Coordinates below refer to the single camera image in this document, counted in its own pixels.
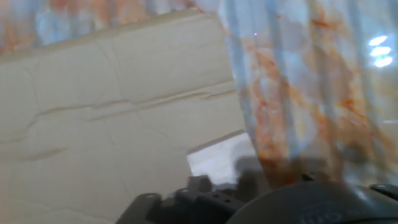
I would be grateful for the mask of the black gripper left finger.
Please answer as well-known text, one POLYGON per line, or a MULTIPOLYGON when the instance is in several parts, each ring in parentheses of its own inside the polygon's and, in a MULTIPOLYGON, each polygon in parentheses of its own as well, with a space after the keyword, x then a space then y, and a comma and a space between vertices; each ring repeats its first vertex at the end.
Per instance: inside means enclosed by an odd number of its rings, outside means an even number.
POLYGON ((137 196, 116 224, 224 224, 244 202, 214 190, 207 175, 190 177, 184 189, 167 198, 155 193, 137 196))

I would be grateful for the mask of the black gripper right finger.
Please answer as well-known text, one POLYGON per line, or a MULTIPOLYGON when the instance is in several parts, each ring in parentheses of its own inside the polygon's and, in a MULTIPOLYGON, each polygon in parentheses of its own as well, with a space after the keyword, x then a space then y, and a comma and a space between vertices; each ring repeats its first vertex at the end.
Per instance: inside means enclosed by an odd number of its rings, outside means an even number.
POLYGON ((398 186, 392 184, 374 184, 370 185, 369 188, 398 201, 398 186))

